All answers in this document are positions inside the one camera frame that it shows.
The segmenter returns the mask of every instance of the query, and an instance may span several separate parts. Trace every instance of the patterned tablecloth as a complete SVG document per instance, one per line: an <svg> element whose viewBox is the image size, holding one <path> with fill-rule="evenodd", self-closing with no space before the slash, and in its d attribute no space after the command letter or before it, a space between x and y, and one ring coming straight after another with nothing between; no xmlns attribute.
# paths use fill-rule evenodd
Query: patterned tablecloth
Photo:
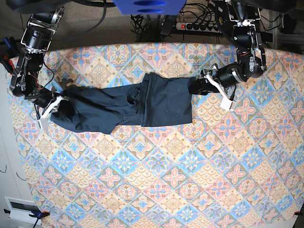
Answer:
<svg viewBox="0 0 304 228"><path fill-rule="evenodd" d="M193 96L192 124L119 126L111 135L53 123L40 131L33 105L9 92L30 191L51 213L43 227L243 228L290 219L304 202L304 57L267 50L266 59L261 78L238 86L232 113L216 94ZM99 88L139 83L151 71L189 77L235 60L230 46L179 43L46 56L56 80ZM39 82L50 77L44 68Z"/></svg>

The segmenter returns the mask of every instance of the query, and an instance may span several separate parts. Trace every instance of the cloth fold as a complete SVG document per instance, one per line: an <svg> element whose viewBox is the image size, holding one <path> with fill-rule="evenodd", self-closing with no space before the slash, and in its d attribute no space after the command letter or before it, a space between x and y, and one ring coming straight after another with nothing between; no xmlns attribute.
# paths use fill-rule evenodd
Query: cloth fold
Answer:
<svg viewBox="0 0 304 228"><path fill-rule="evenodd" d="M188 78L146 74L139 84L97 89L70 86L51 121L73 132L110 134L118 125L158 127L192 122Z"/></svg>

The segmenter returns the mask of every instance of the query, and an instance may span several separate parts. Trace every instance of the table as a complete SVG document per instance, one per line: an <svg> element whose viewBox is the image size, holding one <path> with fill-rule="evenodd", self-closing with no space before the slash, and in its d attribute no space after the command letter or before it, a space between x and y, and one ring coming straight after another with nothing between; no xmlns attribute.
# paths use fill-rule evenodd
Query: table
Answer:
<svg viewBox="0 0 304 228"><path fill-rule="evenodd" d="M38 130L9 92L13 126L43 227L243 228L290 219L304 202L304 57L266 50L268 71L238 86L234 112L194 95L193 123L119 126L111 135ZM236 61L224 45L122 44L50 52L56 80L98 88L146 72L190 77ZM51 77L43 68L41 84ZM58 83L53 86L60 90Z"/></svg>

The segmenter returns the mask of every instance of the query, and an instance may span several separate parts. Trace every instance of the power strip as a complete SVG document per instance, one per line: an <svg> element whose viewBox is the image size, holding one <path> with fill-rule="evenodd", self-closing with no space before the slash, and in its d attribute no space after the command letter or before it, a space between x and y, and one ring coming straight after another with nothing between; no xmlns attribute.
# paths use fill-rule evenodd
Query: power strip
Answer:
<svg viewBox="0 0 304 228"><path fill-rule="evenodd" d="M193 24L193 23L183 23L177 22L176 29L181 31L196 31L196 32L219 32L217 25L207 25L207 24Z"/></svg>

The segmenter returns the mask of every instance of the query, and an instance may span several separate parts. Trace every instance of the white wall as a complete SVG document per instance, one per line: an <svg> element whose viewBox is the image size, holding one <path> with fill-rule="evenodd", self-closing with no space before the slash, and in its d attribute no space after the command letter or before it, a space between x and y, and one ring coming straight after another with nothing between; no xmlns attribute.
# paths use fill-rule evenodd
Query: white wall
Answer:
<svg viewBox="0 0 304 228"><path fill-rule="evenodd" d="M31 228L33 224L21 223L8 218L3 209L9 209L4 196L31 200L33 198L29 191L26 181L20 180L16 172L22 178L25 178L19 151L16 143L15 133L10 116L9 100L7 94L7 85L4 74L4 67L0 64L0 228L16 228L18 226Z"/></svg>

